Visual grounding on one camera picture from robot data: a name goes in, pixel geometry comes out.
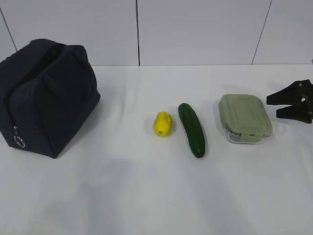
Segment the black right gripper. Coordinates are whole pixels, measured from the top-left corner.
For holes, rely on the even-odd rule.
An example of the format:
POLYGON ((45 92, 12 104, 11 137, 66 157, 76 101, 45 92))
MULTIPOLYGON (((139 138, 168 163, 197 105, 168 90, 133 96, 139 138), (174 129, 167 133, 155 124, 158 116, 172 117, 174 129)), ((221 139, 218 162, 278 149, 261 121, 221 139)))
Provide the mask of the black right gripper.
POLYGON ((291 105, 276 111, 276 117, 313 122, 313 85, 310 80, 295 81, 286 88, 266 97, 267 105, 291 105))

